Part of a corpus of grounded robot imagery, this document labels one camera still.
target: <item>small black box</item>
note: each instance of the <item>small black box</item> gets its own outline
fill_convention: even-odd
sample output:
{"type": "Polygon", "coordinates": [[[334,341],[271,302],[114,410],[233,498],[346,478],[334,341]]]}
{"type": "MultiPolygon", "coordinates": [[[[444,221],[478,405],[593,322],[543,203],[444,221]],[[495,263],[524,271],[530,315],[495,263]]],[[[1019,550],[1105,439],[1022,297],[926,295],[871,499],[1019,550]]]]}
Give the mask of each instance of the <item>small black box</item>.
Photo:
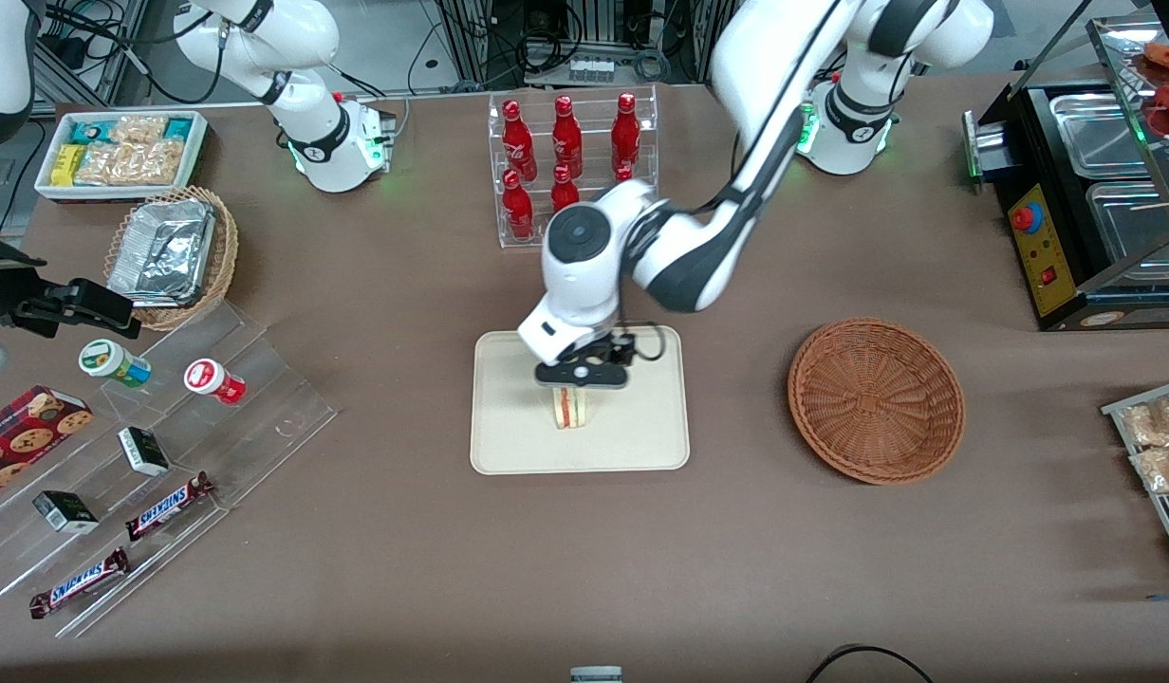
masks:
{"type": "Polygon", "coordinates": [[[164,455],[159,439],[154,439],[152,433],[139,427],[126,427],[117,434],[117,437],[120,439],[120,449],[124,450],[129,467],[132,467],[133,471],[150,476],[167,474],[171,467],[167,455],[164,455]]]}
{"type": "Polygon", "coordinates": [[[33,505],[39,513],[46,515],[46,522],[54,531],[87,533],[98,524],[82,498],[68,491],[42,491],[33,498],[33,505]]]}

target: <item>beige tray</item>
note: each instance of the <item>beige tray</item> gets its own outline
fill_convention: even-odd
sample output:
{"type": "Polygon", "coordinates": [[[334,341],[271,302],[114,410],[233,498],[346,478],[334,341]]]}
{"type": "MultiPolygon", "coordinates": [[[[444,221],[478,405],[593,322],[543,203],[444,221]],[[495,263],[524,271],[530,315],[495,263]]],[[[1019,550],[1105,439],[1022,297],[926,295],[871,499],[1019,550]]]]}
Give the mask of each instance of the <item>beige tray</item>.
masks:
{"type": "MultiPolygon", "coordinates": [[[[636,359],[627,388],[590,389],[588,421],[555,428],[552,392],[533,381],[537,360],[517,332],[476,343],[471,467],[480,475],[676,470],[690,457],[682,339],[662,327],[664,356],[636,359]]],[[[657,332],[632,329],[639,350],[657,351],[657,332]]]]}

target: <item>yellow label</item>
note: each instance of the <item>yellow label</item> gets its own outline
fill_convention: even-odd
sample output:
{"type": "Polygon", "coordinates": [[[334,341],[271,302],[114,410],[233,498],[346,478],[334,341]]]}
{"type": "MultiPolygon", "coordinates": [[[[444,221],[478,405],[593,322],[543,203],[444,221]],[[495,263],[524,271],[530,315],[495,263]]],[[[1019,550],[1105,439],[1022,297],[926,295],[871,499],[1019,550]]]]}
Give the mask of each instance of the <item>yellow label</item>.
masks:
{"type": "Polygon", "coordinates": [[[1023,274],[1028,280],[1028,289],[1031,289],[1031,298],[1036,302],[1036,310],[1040,311],[1040,316],[1046,316],[1073,299],[1078,289],[1074,287],[1070,264],[1066,263],[1065,251],[1060,250],[1060,241],[1049,215],[1049,203],[1045,203],[1039,185],[1010,207],[1010,212],[1005,214],[1007,220],[1012,220],[1015,212],[1022,208],[1031,208],[1033,214],[1039,208],[1039,229],[1032,234],[1022,229],[1010,232],[1015,235],[1015,247],[1019,250],[1023,274]]]}

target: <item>red emergency stop button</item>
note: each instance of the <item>red emergency stop button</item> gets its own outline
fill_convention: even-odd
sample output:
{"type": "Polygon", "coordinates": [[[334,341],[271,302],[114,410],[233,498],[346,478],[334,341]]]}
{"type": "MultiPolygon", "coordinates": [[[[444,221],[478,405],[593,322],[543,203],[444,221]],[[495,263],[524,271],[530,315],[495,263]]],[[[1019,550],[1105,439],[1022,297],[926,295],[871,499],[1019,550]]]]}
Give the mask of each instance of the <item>red emergency stop button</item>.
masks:
{"type": "Polygon", "coordinates": [[[1031,228],[1035,221],[1036,213],[1028,207],[1015,208],[1015,212],[1010,214],[1010,227],[1018,229],[1019,233],[1026,233],[1026,229],[1031,228]]]}
{"type": "Polygon", "coordinates": [[[1038,202],[1028,202],[1010,212],[1010,227],[1023,234],[1039,233],[1044,225],[1044,209],[1038,202]]]}

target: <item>black clamp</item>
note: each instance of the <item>black clamp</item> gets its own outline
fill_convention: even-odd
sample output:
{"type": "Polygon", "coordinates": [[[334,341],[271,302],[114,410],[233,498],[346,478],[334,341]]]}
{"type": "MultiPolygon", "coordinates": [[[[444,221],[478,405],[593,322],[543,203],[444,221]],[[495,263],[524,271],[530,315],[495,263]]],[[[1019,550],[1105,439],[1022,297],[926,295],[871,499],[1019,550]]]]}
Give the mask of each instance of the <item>black clamp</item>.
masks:
{"type": "Polygon", "coordinates": [[[588,389],[622,389],[628,367],[636,359],[636,336],[609,333],[597,342],[568,351],[555,366],[538,364],[533,379],[545,386],[580,386],[588,389]]]}

